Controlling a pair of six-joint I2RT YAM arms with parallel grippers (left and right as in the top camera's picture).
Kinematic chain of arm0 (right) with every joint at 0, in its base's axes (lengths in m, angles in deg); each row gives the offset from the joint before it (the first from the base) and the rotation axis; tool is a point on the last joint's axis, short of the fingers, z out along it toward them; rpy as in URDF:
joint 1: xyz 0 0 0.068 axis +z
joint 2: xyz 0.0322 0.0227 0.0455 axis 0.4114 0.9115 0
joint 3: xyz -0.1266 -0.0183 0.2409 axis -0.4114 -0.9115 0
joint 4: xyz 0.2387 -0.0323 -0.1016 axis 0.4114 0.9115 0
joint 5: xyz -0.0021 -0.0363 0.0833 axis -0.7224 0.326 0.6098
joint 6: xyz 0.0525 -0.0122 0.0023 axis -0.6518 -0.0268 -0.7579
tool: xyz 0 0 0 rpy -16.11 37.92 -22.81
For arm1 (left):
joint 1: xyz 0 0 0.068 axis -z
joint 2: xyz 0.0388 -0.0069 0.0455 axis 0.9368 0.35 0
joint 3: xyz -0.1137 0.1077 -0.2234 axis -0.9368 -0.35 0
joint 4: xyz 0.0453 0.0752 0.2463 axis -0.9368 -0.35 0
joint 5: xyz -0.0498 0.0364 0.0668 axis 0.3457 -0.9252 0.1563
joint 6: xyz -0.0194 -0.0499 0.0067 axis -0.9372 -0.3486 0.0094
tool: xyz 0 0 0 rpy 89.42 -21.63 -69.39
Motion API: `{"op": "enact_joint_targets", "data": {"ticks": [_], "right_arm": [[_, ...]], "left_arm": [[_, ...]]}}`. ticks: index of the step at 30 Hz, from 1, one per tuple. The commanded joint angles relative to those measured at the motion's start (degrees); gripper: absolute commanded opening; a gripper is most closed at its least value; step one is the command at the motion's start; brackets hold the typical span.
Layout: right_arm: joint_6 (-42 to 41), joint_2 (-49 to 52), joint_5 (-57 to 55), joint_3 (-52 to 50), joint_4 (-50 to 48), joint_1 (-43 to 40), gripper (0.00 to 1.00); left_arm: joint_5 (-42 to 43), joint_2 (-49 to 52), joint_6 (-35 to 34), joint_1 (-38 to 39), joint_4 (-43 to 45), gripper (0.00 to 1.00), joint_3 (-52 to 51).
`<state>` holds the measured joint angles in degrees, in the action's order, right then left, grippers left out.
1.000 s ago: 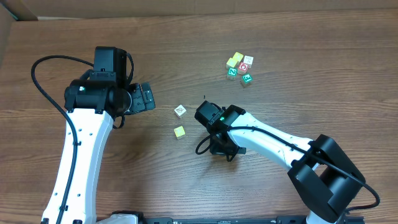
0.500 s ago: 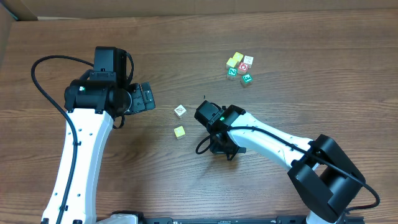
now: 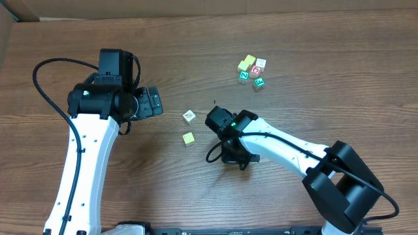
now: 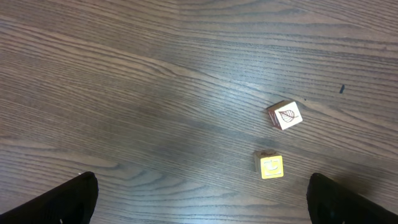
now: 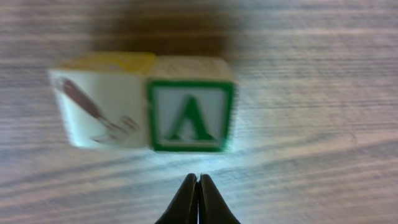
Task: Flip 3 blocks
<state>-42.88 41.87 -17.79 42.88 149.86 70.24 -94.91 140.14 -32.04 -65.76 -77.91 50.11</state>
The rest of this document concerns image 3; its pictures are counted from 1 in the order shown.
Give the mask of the yellow lone block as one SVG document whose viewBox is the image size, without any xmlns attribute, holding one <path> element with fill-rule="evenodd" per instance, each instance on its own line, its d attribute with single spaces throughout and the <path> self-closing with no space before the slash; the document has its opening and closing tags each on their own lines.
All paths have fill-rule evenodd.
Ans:
<svg viewBox="0 0 418 235">
<path fill-rule="evenodd" d="M 195 143 L 195 138 L 192 132 L 186 133 L 182 136 L 186 146 L 190 146 Z"/>
</svg>

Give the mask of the white leaf picture block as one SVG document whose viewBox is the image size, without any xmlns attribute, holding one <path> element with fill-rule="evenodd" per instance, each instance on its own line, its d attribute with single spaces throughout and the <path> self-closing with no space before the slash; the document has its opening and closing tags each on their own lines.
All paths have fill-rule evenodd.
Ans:
<svg viewBox="0 0 418 235">
<path fill-rule="evenodd" d="M 192 124 L 197 118 L 192 110 L 188 110 L 182 116 L 188 125 Z"/>
</svg>

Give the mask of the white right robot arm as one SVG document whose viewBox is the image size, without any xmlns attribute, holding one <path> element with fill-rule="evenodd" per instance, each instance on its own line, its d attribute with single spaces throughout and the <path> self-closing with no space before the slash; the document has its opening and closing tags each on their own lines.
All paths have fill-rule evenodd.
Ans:
<svg viewBox="0 0 418 235">
<path fill-rule="evenodd" d="M 337 141 L 313 144 L 280 131 L 257 114 L 215 106 L 205 124 L 217 134 L 218 159 L 245 170 L 266 157 L 301 178 L 326 223 L 322 234 L 364 234 L 366 214 L 384 188 L 356 151 Z"/>
</svg>

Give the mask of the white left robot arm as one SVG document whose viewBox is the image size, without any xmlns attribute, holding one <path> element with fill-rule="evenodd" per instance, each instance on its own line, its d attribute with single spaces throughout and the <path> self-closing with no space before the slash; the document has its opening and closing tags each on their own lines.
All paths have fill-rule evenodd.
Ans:
<svg viewBox="0 0 418 235">
<path fill-rule="evenodd" d="M 61 183 L 44 234 L 100 234 L 101 198 L 112 146 L 122 124 L 163 113 L 156 87 L 139 87 L 133 75 L 138 58 L 120 49 L 102 49 L 95 72 L 69 92 L 62 111 L 39 93 L 69 124 Z"/>
</svg>

